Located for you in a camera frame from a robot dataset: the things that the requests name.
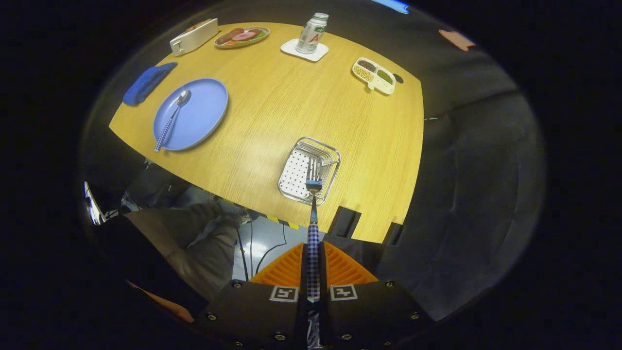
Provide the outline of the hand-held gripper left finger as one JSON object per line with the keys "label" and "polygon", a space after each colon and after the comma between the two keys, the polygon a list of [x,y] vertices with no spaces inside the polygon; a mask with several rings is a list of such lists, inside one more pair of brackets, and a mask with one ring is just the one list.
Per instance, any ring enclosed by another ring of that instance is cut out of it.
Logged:
{"label": "hand-held gripper left finger", "polygon": [[195,318],[227,350],[307,348],[307,245],[298,244],[251,281],[231,280]]}

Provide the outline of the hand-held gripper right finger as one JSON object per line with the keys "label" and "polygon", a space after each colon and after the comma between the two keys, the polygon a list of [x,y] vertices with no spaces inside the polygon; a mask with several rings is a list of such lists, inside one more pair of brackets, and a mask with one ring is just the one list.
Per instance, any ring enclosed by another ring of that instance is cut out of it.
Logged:
{"label": "hand-held gripper right finger", "polygon": [[330,350],[399,350],[433,325],[402,284],[378,279],[329,242],[320,242],[320,343]]}

